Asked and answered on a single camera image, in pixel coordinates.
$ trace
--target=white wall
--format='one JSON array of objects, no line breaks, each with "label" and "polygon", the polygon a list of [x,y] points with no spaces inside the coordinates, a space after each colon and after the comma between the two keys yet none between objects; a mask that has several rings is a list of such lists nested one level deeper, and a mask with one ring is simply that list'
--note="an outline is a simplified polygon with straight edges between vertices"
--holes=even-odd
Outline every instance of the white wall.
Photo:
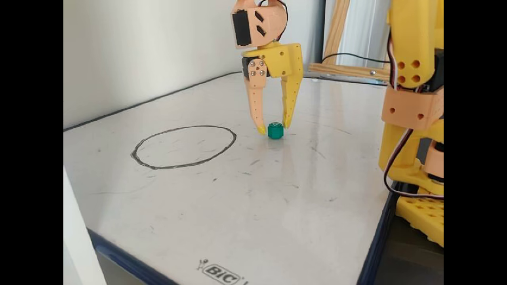
[{"label": "white wall", "polygon": [[[64,0],[63,127],[241,69],[235,0]],[[318,0],[287,0],[283,43],[314,61]]]},{"label": "white wall", "polygon": [[[391,0],[350,0],[347,19],[343,28],[339,53],[384,60],[389,26],[387,10]],[[331,18],[336,0],[327,0],[325,8],[324,49],[328,40]],[[382,63],[367,61],[349,55],[336,56],[336,64],[381,67]]]}]

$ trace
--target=green cube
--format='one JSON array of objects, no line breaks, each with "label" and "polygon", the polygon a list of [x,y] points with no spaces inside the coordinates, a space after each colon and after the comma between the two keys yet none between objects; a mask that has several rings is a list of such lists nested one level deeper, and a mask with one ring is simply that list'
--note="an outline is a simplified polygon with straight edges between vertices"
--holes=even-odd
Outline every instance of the green cube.
[{"label": "green cube", "polygon": [[280,123],[271,123],[268,126],[268,137],[279,139],[283,137],[283,125]]}]

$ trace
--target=black marker circle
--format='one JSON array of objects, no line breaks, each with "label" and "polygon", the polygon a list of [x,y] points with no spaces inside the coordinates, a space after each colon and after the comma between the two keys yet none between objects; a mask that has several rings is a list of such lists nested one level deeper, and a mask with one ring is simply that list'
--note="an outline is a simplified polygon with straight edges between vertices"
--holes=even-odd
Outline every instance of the black marker circle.
[{"label": "black marker circle", "polygon": [[[185,164],[179,164],[179,165],[170,165],[170,166],[153,166],[153,165],[149,165],[147,164],[146,162],[143,162],[141,161],[141,159],[139,158],[139,156],[137,155],[137,151],[139,150],[139,147],[145,142],[147,141],[148,139],[154,137],[154,136],[157,136],[157,135],[160,135],[160,134],[164,134],[164,133],[168,133],[168,132],[173,132],[173,131],[178,131],[178,130],[183,130],[183,129],[188,129],[188,128],[198,128],[198,127],[208,127],[208,128],[219,128],[219,129],[224,129],[226,131],[228,131],[229,133],[231,133],[232,135],[232,141],[223,149],[221,150],[219,153],[213,155],[212,157],[209,157],[209,158],[206,158],[206,159],[203,159],[203,160],[200,160],[200,161],[196,161],[196,162],[192,162],[192,163],[185,163]],[[157,169],[175,169],[175,168],[183,168],[183,167],[189,167],[189,166],[195,166],[195,165],[199,165],[201,163],[204,163],[204,162],[207,162],[207,161],[210,161],[212,160],[213,158],[219,156],[220,154],[224,153],[227,149],[229,149],[233,144],[234,142],[236,141],[236,134],[228,129],[228,128],[225,128],[225,127],[220,127],[220,126],[211,126],[211,125],[199,125],[199,126],[189,126],[189,127],[181,127],[181,128],[177,128],[177,129],[172,129],[172,130],[167,130],[167,131],[163,131],[163,132],[159,132],[159,133],[156,133],[154,135],[151,135],[143,140],[141,140],[134,148],[134,150],[132,151],[132,158],[137,161],[140,165],[144,166],[144,167],[148,167],[148,168],[151,168],[153,170],[157,170]]]}]

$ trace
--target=black cable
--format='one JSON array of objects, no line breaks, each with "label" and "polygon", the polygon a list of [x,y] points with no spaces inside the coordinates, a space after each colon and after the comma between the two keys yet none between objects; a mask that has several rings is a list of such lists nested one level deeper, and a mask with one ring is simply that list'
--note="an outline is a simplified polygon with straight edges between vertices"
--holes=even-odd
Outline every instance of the black cable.
[{"label": "black cable", "polygon": [[375,62],[380,62],[380,63],[390,63],[390,61],[371,59],[371,58],[362,57],[360,55],[352,54],[352,53],[333,53],[333,54],[327,55],[325,58],[323,58],[322,62],[324,62],[324,60],[328,59],[329,57],[335,56],[335,55],[351,55],[351,56],[355,56],[355,57],[358,57],[358,58],[361,58],[361,59],[365,59],[365,60],[370,60],[370,61],[375,61]]},{"label": "black cable", "polygon": [[[392,54],[390,53],[390,43],[391,43],[391,30],[389,30],[389,37],[387,38],[387,56],[389,57],[389,62],[394,62],[393,58],[392,58]],[[394,66],[392,65],[391,63],[391,68],[389,69],[389,83],[391,85],[391,87],[393,87],[395,90],[396,90],[396,87],[394,86],[394,80],[392,78],[392,75],[394,74]]]}]

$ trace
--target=white table surface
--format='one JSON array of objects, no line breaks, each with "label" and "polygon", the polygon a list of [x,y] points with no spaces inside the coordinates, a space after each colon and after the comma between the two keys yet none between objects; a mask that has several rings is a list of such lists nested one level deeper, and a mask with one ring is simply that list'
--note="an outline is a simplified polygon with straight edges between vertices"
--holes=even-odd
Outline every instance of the white table surface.
[{"label": "white table surface", "polygon": [[[242,74],[228,75],[63,133],[63,161],[86,225],[182,284],[355,284],[388,191],[378,154],[385,87],[304,79],[291,128],[257,133]],[[264,118],[281,122],[279,79]],[[216,125],[232,146],[195,166],[153,170],[131,156],[170,129]],[[187,128],[145,141],[154,166],[196,162],[231,142]]]}]

